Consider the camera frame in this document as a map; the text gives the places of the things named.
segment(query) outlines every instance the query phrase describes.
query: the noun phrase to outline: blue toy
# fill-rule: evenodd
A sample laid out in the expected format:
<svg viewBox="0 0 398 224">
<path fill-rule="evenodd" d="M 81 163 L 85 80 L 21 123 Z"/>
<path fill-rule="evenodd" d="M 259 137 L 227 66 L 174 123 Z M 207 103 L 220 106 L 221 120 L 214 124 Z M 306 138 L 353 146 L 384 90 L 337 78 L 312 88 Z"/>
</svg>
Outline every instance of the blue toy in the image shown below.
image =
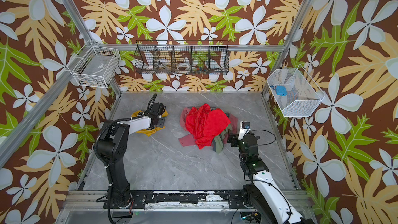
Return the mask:
<svg viewBox="0 0 398 224">
<path fill-rule="evenodd" d="M 275 90 L 276 95 L 279 95 L 279 96 L 286 96 L 287 95 L 286 87 L 283 87 L 283 86 L 276 86 L 276 87 L 271 86 L 271 88 L 273 90 Z"/>
</svg>

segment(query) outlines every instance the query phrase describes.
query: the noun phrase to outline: blue object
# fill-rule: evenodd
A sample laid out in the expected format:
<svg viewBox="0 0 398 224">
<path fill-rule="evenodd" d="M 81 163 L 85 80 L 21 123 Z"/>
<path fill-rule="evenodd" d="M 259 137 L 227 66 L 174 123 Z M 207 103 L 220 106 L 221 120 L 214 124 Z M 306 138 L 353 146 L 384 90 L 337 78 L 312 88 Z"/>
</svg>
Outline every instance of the blue object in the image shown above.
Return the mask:
<svg viewBox="0 0 398 224">
<path fill-rule="evenodd" d="M 286 96 L 287 95 L 286 87 L 276 86 L 275 87 L 275 91 L 276 91 L 276 94 L 279 95 L 279 96 Z"/>
</svg>

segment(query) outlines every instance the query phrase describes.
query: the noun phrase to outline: black wire basket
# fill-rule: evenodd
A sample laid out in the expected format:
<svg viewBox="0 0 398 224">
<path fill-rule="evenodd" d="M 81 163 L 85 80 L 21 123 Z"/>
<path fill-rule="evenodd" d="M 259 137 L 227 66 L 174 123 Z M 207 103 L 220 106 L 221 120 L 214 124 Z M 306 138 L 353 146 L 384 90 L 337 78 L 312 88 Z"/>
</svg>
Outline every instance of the black wire basket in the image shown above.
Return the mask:
<svg viewBox="0 0 398 224">
<path fill-rule="evenodd" d="M 134 55 L 138 73 L 227 74 L 229 71 L 227 41 L 199 44 L 198 41 L 184 41 L 184 44 L 172 44 L 175 40 L 156 41 L 136 42 Z"/>
</svg>

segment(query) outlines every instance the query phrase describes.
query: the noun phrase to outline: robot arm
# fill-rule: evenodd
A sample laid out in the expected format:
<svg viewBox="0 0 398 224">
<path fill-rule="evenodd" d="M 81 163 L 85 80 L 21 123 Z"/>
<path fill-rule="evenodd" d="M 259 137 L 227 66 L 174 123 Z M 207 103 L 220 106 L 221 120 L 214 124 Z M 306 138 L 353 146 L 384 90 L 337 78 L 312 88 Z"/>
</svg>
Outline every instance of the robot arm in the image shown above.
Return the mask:
<svg viewBox="0 0 398 224">
<path fill-rule="evenodd" d="M 107 120 L 103 124 L 96 142 L 94 152 L 104 164 L 108 181 L 110 203 L 120 208 L 130 205 L 130 184 L 126 179 L 123 156 L 127 149 L 128 136 L 142 129 L 163 127 L 162 114 L 166 107 L 162 103 L 155 103 L 156 94 L 148 103 L 148 109 L 137 117 L 121 120 Z"/>
<path fill-rule="evenodd" d="M 250 132 L 250 123 L 245 121 L 240 122 L 238 134 L 228 137 L 231 147 L 239 148 L 240 166 L 253 182 L 244 186 L 245 203 L 259 211 L 261 223 L 313 223 L 304 220 L 275 184 L 269 169 L 258 156 L 258 139 Z"/>
</svg>

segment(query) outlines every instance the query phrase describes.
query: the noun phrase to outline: wire basket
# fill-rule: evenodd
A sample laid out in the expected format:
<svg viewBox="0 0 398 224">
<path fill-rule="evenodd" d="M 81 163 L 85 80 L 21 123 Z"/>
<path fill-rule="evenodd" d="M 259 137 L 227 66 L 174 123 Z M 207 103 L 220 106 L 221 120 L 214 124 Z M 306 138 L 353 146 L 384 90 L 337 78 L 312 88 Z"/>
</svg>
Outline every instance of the wire basket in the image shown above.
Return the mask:
<svg viewBox="0 0 398 224">
<path fill-rule="evenodd" d="M 277 69 L 267 78 L 267 84 L 284 117 L 309 117 L 326 96 L 310 74 L 301 68 L 306 77 L 299 68 L 288 68 Z M 318 92 L 310 81 L 318 87 Z"/>
<path fill-rule="evenodd" d="M 116 68 L 119 66 L 120 53 L 117 49 L 91 46 L 71 71 L 80 86 L 107 88 Z"/>
<path fill-rule="evenodd" d="M 159 45 L 139 40 L 135 50 L 135 66 L 140 74 L 227 74 L 229 71 L 229 52 L 228 42 L 226 43 L 226 45 L 191 45 L 189 43 L 185 45 Z"/>
</svg>

